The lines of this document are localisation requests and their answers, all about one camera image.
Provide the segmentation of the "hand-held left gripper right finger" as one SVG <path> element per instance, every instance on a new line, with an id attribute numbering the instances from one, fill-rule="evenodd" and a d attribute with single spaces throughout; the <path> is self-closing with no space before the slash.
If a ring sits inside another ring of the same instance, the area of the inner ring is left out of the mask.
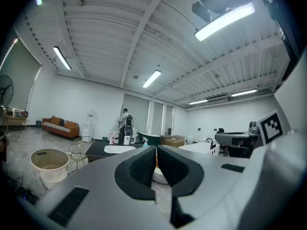
<path id="1" fill-rule="evenodd" d="M 236 230 L 246 194 L 236 192 L 248 172 L 249 159 L 157 147 L 158 166 L 171 186 L 169 221 L 161 230 Z"/>

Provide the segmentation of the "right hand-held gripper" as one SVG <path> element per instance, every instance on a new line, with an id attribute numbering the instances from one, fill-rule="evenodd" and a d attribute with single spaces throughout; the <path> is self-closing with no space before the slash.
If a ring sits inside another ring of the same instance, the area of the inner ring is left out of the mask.
<path id="1" fill-rule="evenodd" d="M 303 54 L 275 94 L 276 109 L 257 125 L 261 137 L 236 192 L 247 202 L 237 230 L 306 227 L 307 56 Z"/>

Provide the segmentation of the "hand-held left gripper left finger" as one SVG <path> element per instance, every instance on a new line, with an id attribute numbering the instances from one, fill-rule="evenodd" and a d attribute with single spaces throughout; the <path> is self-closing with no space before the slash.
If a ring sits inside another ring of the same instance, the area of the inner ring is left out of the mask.
<path id="1" fill-rule="evenodd" d="M 131 174 L 151 178 L 155 147 L 133 149 L 89 163 L 23 210 L 40 230 L 171 230 L 155 191 Z"/>

